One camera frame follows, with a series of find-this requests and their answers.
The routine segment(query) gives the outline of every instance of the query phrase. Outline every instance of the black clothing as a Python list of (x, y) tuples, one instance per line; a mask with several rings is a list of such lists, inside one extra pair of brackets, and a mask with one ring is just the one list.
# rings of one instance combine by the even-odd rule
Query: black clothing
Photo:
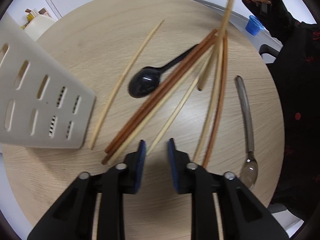
[(282, 0), (261, 16), (251, 0), (244, 5), (283, 44), (268, 68), (282, 105), (285, 130), (283, 167), (272, 203), (284, 204), (308, 221), (320, 201), (320, 27), (300, 23)]

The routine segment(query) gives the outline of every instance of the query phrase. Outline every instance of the round wooden table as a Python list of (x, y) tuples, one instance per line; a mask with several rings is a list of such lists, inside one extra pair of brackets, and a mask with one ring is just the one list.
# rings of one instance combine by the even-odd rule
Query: round wooden table
[[(103, 124), (93, 151), (88, 141), (113, 86), (142, 41), (166, 19), (130, 71)], [(15, 198), (35, 225), (82, 171), (105, 172), (104, 149), (145, 98), (127, 92), (130, 78), (144, 66), (162, 66), (220, 25), (221, 16), (192, 0), (95, 0), (55, 23), (38, 43), (60, 64), (96, 92), (96, 103), (81, 149), (36, 149), (3, 146), (4, 164)], [(226, 97), (208, 171), (239, 174), (246, 158), (244, 125), (234, 78), (243, 77), (251, 106), (259, 176), (253, 189), (268, 205), (281, 171), (284, 126), (271, 75), (252, 44), (231, 24)], [(158, 134), (196, 74), (180, 87), (125, 153), (138, 141), (147, 145)], [(192, 158), (205, 119), (213, 74), (202, 92), (195, 90), (155, 150), (146, 158), (137, 195), (124, 196), (127, 239), (190, 239), (191, 196), (177, 195), (167, 161), (166, 141)]]

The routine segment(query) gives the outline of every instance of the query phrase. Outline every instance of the spoon handle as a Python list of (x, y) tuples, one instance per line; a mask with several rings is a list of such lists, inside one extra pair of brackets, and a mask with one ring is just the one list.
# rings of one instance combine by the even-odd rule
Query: spoon handle
[(240, 99), (243, 122), (244, 122), (244, 132), (245, 132), (245, 143), (247, 147), (247, 153), (254, 152), (254, 138), (253, 138), (253, 127), (252, 127), (252, 119), (251, 112), (249, 106), (249, 100), (247, 91), (245, 90), (244, 81), (242, 77), (236, 77), (236, 87)]
[(182, 61), (188, 54), (197, 46), (198, 44), (194, 45), (184, 53), (182, 53), (180, 56), (177, 56), (175, 59), (164, 65), (163, 67), (159, 68), (159, 71), (161, 73), (166, 72), (169, 68), (173, 67), (174, 65), (178, 64), (180, 61)]

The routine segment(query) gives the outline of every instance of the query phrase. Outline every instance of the sleeve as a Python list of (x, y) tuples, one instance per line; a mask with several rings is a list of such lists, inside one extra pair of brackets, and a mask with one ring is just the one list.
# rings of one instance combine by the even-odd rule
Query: sleeve
[(288, 12), (282, 0), (272, 0), (272, 9), (267, 15), (260, 15), (260, 6), (251, 0), (242, 0), (244, 5), (257, 17), (271, 36), (285, 44), (296, 25), (300, 23)]

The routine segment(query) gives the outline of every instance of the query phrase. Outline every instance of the wooden chopstick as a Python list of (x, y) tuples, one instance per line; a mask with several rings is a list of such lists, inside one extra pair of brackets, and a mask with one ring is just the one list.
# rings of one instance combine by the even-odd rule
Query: wooden chopstick
[(164, 22), (164, 20), (162, 20), (161, 22), (159, 22), (156, 27), (153, 28), (153, 30), (149, 33), (149, 35), (145, 38), (145, 40), (143, 41), (143, 43), (141, 44), (140, 48), (136, 51), (136, 53), (132, 56), (130, 62), (127, 64), (126, 68), (124, 69), (124, 71), (122, 72), (122, 74), (120, 75), (116, 85), (114, 86), (108, 101), (106, 103), (106, 105), (103, 108), (103, 111), (100, 115), (100, 118), (98, 120), (98, 123), (96, 125), (96, 127), (94, 128), (93, 131), (93, 135), (91, 137), (91, 140), (89, 142), (89, 149), (93, 149), (94, 144), (97, 140), (98, 134), (100, 132), (101, 126), (103, 124), (104, 119), (106, 118), (110, 107), (114, 101), (114, 99), (116, 98), (116, 95), (125, 79), (125, 77), (127, 76), (127, 74), (129, 73), (130, 69), (132, 68), (132, 66), (134, 65), (134, 63), (137, 61), (138, 57), (140, 56), (141, 52), (144, 50), (144, 48), (146, 47), (146, 45), (149, 43), (149, 41), (152, 39), (152, 37), (155, 35), (156, 31), (160, 28), (160, 26), (162, 25), (162, 23)]
[(212, 62), (214, 62), (214, 59), (217, 57), (218, 53), (219, 53), (219, 46), (222, 42), (223, 39), (223, 35), (225, 33), (225, 30), (227, 28), (228, 22), (229, 22), (229, 17), (232, 11), (232, 6), (233, 6), (233, 2), (234, 0), (228, 0), (228, 4), (226, 7), (226, 10), (224, 12), (224, 16), (222, 18), (221, 21), (221, 25), (219, 27), (219, 32), (218, 32), (218, 37), (217, 37), (217, 41), (216, 41), (216, 49), (213, 48), (213, 53), (211, 55), (211, 58), (209, 60), (208, 66), (204, 71), (204, 74), (202, 75), (199, 84), (198, 84), (198, 90), (201, 91), (204, 88), (204, 85), (208, 79), (208, 76), (210, 75), (211, 69), (212, 69)]
[(218, 107), (214, 118), (214, 123), (212, 127), (212, 132), (210, 136), (210, 141), (207, 147), (207, 151), (204, 156), (204, 160), (202, 166), (206, 168), (209, 164), (212, 149), (214, 147), (215, 139), (218, 132), (218, 127), (220, 124), (221, 116), (222, 116), (222, 109), (223, 109), (223, 102), (224, 102), (224, 95), (226, 91), (226, 79), (227, 79), (227, 66), (228, 66), (228, 38), (225, 35), (223, 38), (223, 60), (222, 60), (222, 74), (221, 74), (221, 84), (220, 84), (220, 95), (218, 101)]
[(187, 77), (193, 72), (194, 68), (203, 60), (205, 54), (202, 55), (196, 63), (174, 84), (170, 91), (159, 101), (159, 103), (152, 109), (152, 111), (143, 119), (143, 121), (137, 126), (137, 128), (128, 136), (128, 138), (122, 143), (118, 150), (110, 157), (108, 155), (103, 159), (102, 164), (113, 165), (115, 160), (121, 155), (129, 143), (138, 135), (143, 127), (150, 121), (150, 119), (156, 114), (156, 112), (163, 106), (164, 103), (171, 97), (171, 95), (179, 88), (179, 86), (187, 79)]
[[(207, 53), (204, 53), (198, 61), (202, 61), (204, 57), (207, 56)], [(186, 101), (189, 99), (191, 93), (193, 92), (193, 90), (195, 89), (207, 63), (209, 61), (209, 58), (205, 61), (205, 63), (203, 64), (203, 66), (200, 68), (195, 80), (192, 82), (192, 84), (190, 85), (190, 87), (188, 88), (187, 92), (185, 93), (185, 95), (183, 96), (183, 98), (181, 99), (180, 103), (178, 104), (178, 106), (176, 107), (176, 109), (173, 111), (173, 113), (171, 114), (170, 118), (167, 120), (167, 122), (165, 123), (165, 125), (162, 127), (162, 129), (160, 130), (160, 132), (158, 133), (158, 135), (156, 136), (156, 138), (153, 140), (152, 144), (150, 145), (148, 151), (147, 151), (147, 156), (152, 152), (152, 150), (154, 149), (154, 147), (158, 144), (158, 142), (162, 139), (162, 137), (164, 136), (164, 134), (167, 132), (167, 130), (169, 129), (169, 127), (171, 126), (171, 124), (173, 123), (174, 119), (177, 117), (177, 115), (179, 114), (179, 112), (181, 111), (181, 109), (183, 108), (184, 104), (186, 103)]]
[(219, 56), (218, 56), (217, 65), (216, 65), (214, 84), (212, 86), (211, 97), (210, 97), (210, 102), (209, 102), (209, 106), (208, 106), (208, 110), (207, 110), (207, 115), (206, 115), (206, 118), (204, 121), (204, 125), (202, 127), (201, 135), (198, 140), (195, 154), (193, 156), (194, 163), (198, 163), (198, 159), (199, 159), (201, 150), (204, 146), (205, 140), (207, 138), (207, 134), (209, 132), (213, 112), (215, 110), (215, 107), (216, 107), (216, 104), (218, 101), (218, 96), (219, 96), (220, 79), (221, 79), (221, 72), (222, 72), (222, 53), (223, 53), (222, 44), (220, 45), (220, 48), (216, 48), (216, 50), (219, 51)]
[(174, 86), (174, 84), (188, 71), (189, 68), (206, 52), (215, 42), (216, 29), (212, 30), (207, 37), (196, 46), (180, 65), (163, 81), (160, 86), (151, 94), (151, 96), (142, 104), (142, 106), (131, 117), (127, 124), (117, 134), (109, 146), (105, 149), (108, 155), (112, 155), (125, 141), (125, 139), (134, 131), (138, 124), (147, 116), (153, 107), (161, 100), (162, 97)]

